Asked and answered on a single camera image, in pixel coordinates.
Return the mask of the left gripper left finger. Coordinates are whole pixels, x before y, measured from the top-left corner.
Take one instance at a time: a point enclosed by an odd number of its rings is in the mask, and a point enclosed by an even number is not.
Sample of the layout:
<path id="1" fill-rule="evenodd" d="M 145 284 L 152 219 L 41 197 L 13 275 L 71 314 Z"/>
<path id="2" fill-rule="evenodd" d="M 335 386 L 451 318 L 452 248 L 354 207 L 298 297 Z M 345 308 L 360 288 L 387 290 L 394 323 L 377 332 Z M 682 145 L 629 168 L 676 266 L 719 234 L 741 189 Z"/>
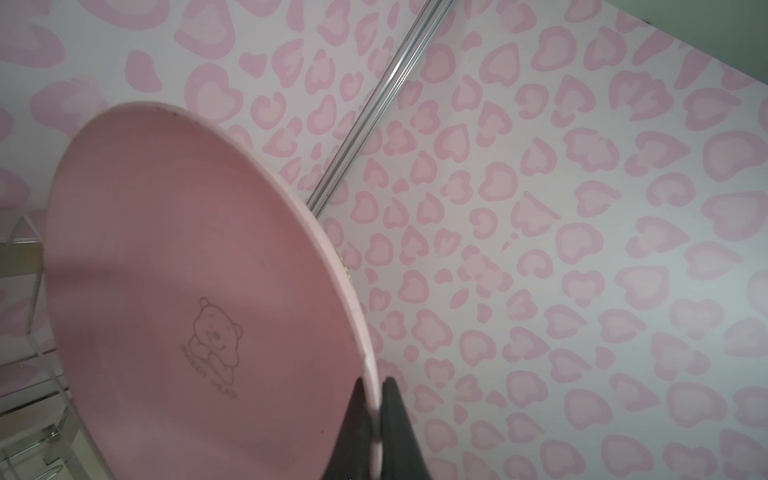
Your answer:
<path id="1" fill-rule="evenodd" d="M 369 480 L 373 420 L 366 404 L 363 381 L 359 378 L 322 480 Z"/>

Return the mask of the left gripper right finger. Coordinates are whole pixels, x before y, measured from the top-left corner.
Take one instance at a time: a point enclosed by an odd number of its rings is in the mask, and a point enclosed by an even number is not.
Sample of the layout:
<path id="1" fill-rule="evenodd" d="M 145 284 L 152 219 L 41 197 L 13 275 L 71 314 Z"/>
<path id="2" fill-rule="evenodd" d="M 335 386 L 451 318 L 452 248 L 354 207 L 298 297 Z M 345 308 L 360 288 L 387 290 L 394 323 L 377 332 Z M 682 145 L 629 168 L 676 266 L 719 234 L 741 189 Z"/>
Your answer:
<path id="1" fill-rule="evenodd" d="M 382 387 L 380 433 L 383 480 L 431 480 L 396 380 Z"/>

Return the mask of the pink bear plate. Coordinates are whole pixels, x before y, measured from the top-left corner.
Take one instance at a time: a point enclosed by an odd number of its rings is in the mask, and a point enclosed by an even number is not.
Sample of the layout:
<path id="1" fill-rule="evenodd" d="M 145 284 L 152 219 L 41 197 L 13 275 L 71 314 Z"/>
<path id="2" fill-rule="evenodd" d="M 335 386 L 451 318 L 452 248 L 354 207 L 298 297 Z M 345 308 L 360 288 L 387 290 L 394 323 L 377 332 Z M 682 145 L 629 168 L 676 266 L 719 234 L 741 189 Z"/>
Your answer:
<path id="1" fill-rule="evenodd" d="M 52 183 L 46 304 L 117 479 L 320 479 L 371 340 L 323 228 L 221 129 L 161 103 L 88 122 Z"/>

